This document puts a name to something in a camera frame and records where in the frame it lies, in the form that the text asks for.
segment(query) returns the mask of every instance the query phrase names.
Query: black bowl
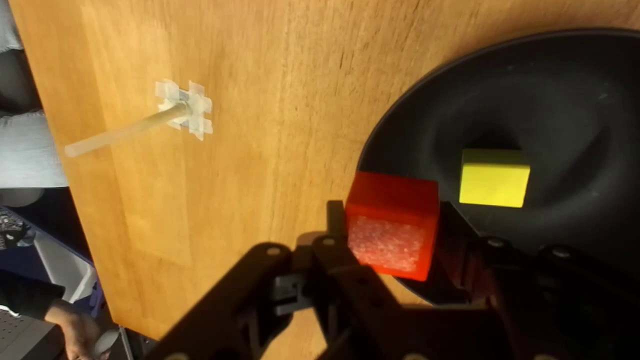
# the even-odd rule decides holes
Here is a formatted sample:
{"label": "black bowl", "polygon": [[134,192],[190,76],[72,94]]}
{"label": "black bowl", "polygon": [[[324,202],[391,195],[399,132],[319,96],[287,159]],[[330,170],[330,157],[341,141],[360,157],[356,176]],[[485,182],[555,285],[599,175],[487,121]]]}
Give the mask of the black bowl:
{"label": "black bowl", "polygon": [[[526,154],[526,209],[458,205],[475,146]],[[482,237],[577,247],[638,281],[640,32],[528,36],[444,66],[391,109],[360,170],[439,181]]]}

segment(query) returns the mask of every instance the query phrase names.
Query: adhesive wall hook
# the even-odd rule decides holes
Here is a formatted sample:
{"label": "adhesive wall hook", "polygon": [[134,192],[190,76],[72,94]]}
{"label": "adhesive wall hook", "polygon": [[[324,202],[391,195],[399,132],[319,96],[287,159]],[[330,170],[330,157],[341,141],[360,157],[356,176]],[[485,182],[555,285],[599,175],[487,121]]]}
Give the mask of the adhesive wall hook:
{"label": "adhesive wall hook", "polygon": [[160,112],[143,118],[131,126],[108,130],[80,142],[65,146],[66,157],[79,159],[86,153],[95,153],[105,146],[128,141],[140,132],[147,132],[159,125],[173,128],[186,128],[198,141],[215,132],[213,121],[206,114],[213,112],[213,101],[205,96],[205,89],[190,82],[188,90],[181,90],[176,82],[159,82],[157,94],[160,96]]}

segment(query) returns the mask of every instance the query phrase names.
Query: red cube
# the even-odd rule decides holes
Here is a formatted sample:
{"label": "red cube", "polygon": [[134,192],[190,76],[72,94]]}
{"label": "red cube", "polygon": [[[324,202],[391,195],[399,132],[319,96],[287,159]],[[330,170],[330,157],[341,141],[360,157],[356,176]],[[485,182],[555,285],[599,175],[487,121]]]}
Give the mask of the red cube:
{"label": "red cube", "polygon": [[348,247],[378,272],[426,281],[441,223],[433,181],[358,173],[346,200]]}

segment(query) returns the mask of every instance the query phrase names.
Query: yellow cube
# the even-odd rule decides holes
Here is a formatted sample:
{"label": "yellow cube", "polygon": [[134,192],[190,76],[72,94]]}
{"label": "yellow cube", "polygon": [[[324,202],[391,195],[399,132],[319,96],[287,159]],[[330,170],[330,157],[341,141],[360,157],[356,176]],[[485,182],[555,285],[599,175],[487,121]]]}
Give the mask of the yellow cube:
{"label": "yellow cube", "polygon": [[466,151],[460,205],[523,209],[530,167],[517,151]]}

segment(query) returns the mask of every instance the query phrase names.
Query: wooden panel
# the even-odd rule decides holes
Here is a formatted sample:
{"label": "wooden panel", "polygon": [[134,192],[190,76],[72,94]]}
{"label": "wooden panel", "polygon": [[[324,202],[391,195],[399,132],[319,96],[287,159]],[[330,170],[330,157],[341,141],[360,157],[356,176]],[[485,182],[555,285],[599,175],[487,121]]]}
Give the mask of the wooden panel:
{"label": "wooden panel", "polygon": [[323,229],[374,125],[433,68],[541,30],[640,27],[636,0],[13,6],[58,148],[152,114],[163,78],[215,101],[206,142],[157,128],[65,159],[115,318],[152,338],[249,247]]}

